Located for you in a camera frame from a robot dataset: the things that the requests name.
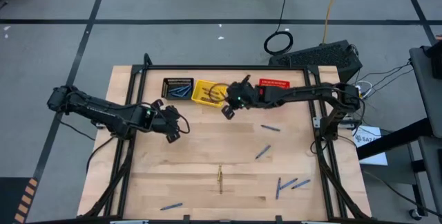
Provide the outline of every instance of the red container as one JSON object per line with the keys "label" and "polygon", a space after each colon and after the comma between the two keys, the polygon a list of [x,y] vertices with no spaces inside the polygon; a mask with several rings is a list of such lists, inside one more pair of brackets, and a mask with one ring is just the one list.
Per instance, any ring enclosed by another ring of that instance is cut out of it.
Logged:
{"label": "red container", "polygon": [[273,79],[260,79],[260,86],[279,86],[280,88],[290,88],[290,82]]}

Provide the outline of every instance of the yellow basket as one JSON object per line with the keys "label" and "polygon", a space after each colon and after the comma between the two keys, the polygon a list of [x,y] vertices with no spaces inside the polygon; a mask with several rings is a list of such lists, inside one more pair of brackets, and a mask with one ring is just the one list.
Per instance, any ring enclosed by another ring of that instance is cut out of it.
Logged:
{"label": "yellow basket", "polygon": [[[224,104],[224,101],[221,102],[210,102],[209,90],[210,88],[217,84],[216,82],[208,82],[204,80],[196,81],[195,90],[192,94],[192,100],[194,102],[205,104],[208,106],[221,107]],[[218,97],[221,99],[224,98],[223,95],[226,95],[227,86],[219,85],[212,89],[212,98]]]}

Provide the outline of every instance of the gray floor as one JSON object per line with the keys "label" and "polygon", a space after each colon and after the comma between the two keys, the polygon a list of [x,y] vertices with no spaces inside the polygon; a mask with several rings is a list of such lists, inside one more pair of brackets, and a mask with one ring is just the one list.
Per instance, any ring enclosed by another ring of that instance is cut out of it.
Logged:
{"label": "gray floor", "polygon": [[[95,0],[7,0],[0,19],[88,19]],[[418,0],[431,20],[442,20],[441,0]],[[285,19],[324,19],[329,0],[287,0]],[[277,19],[282,0],[102,0],[97,19]],[[410,0],[336,0],[330,19],[418,20]],[[85,25],[0,25],[0,176],[32,176],[48,135],[53,113],[46,100],[54,86],[66,83]],[[292,50],[320,43],[322,25],[286,25]],[[431,26],[442,34],[442,26]],[[81,90],[105,97],[114,65],[139,64],[148,52],[154,64],[266,64],[262,43],[271,24],[97,25],[93,26],[75,79]],[[327,42],[347,39],[357,46],[361,76],[407,62],[408,50],[429,45],[422,26],[330,26]],[[277,49],[284,40],[271,44]],[[368,80],[377,82],[382,76]],[[368,99],[365,119],[395,130],[425,116],[413,73]],[[95,134],[77,116],[64,118]],[[93,143],[60,126],[28,221],[73,218]],[[412,206],[382,184],[365,178],[372,213],[386,221],[411,222]],[[412,197],[407,185],[395,185]],[[428,185],[428,206],[434,208]],[[420,223],[435,223],[431,216]]]}

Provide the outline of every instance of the white sticker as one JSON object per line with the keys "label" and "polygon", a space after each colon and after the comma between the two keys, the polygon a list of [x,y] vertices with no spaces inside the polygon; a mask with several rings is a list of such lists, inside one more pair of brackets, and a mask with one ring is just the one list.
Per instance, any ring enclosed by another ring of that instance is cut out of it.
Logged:
{"label": "white sticker", "polygon": [[[368,144],[369,142],[375,141],[381,137],[381,130],[378,127],[367,127],[361,125],[358,128],[358,132],[354,133],[354,131],[355,130],[353,130],[353,139],[357,147],[361,147],[364,144]],[[359,161],[359,163],[364,165],[388,165],[385,152],[362,159]]]}

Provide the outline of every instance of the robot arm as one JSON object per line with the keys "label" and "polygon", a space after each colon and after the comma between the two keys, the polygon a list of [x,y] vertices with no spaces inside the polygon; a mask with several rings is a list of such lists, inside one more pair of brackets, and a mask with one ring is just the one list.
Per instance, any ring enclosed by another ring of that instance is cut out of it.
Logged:
{"label": "robot arm", "polygon": [[103,124],[114,136],[123,140],[129,139],[134,130],[163,133],[170,143],[180,137],[177,121],[181,115],[174,106],[161,110],[161,100],[152,104],[122,106],[89,96],[74,86],[60,86],[54,88],[47,105],[53,111],[66,115],[77,113],[93,124]]}
{"label": "robot arm", "polygon": [[360,108],[358,89],[348,84],[322,83],[313,86],[299,86],[293,88],[280,88],[277,86],[255,86],[248,82],[250,75],[242,82],[234,82],[227,88],[228,97],[225,99],[228,106],[222,109],[227,119],[231,119],[238,109],[272,109],[282,106],[287,102],[300,102],[307,100],[324,100],[328,102],[333,111],[320,120],[320,135],[325,139],[337,139],[338,125],[347,115]]}

